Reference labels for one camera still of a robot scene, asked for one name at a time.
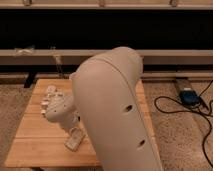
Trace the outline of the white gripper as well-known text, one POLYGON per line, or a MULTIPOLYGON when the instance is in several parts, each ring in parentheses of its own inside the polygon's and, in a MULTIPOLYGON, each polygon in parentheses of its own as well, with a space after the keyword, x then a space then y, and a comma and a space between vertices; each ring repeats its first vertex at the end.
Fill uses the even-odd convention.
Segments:
POLYGON ((78 115, 68 115, 60 122, 60 127, 69 133, 73 139, 78 139, 80 137, 80 129, 74 127, 76 127, 79 122, 78 115))

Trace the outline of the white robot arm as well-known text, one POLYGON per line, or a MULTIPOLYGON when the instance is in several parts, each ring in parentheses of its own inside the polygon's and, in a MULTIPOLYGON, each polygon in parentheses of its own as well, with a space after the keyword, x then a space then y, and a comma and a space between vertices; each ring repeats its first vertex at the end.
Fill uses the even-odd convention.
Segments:
POLYGON ((136 96, 142 72, 132 48, 95 55, 71 75, 70 93, 48 95, 42 114, 69 131, 79 113, 104 171, 163 171, 136 96))

